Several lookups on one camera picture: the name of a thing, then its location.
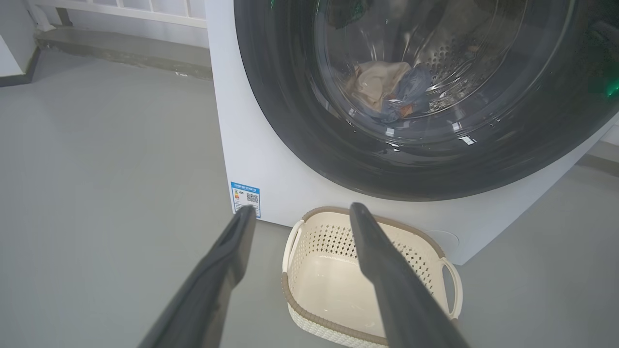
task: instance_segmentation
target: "white washing machine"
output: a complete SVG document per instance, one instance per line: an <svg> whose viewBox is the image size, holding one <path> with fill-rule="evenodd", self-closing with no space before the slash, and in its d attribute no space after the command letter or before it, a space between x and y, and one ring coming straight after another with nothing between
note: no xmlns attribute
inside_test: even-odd
<svg viewBox="0 0 619 348"><path fill-rule="evenodd" d="M617 121L612 6L207 0L232 209L362 202L465 263Z"/></svg>

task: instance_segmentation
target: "gray baseboard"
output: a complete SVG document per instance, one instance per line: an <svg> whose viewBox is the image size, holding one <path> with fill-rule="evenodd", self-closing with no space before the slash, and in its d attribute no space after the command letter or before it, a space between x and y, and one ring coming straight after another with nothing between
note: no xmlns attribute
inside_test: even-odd
<svg viewBox="0 0 619 348"><path fill-rule="evenodd" d="M135 66L169 70L184 76L212 80L210 51L151 38L75 27L59 27L39 33L37 45L75 56L94 57Z"/></svg>
<svg viewBox="0 0 619 348"><path fill-rule="evenodd" d="M38 57L40 54L41 50L37 47L32 53L32 57L30 57L25 74L0 77L0 87L25 85L31 83L32 77L35 74L35 69L37 68Z"/></svg>
<svg viewBox="0 0 619 348"><path fill-rule="evenodd" d="M576 162L576 165L619 177L619 146L599 141Z"/></svg>

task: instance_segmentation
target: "green light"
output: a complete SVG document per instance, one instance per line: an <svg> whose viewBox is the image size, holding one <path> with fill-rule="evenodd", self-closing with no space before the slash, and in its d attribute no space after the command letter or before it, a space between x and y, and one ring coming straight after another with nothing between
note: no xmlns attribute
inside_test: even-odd
<svg viewBox="0 0 619 348"><path fill-rule="evenodd" d="M606 97L610 98L619 92L619 80L615 80L606 87Z"/></svg>

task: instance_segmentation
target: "beige cloth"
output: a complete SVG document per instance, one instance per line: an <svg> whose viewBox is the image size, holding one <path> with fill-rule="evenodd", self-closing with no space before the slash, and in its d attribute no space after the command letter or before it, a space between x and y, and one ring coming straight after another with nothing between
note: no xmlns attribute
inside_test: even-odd
<svg viewBox="0 0 619 348"><path fill-rule="evenodd" d="M348 91L368 107L381 112L383 99L393 92L409 70L410 65L406 62L371 61L359 64L348 82Z"/></svg>

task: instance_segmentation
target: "qr code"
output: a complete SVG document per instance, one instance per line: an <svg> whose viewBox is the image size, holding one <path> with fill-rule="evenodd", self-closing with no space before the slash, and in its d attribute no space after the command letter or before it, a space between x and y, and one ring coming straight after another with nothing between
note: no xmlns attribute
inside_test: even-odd
<svg viewBox="0 0 619 348"><path fill-rule="evenodd" d="M258 196L256 196L255 194L248 193L247 194L247 201L248 202L253 202L253 203L258 203Z"/></svg>

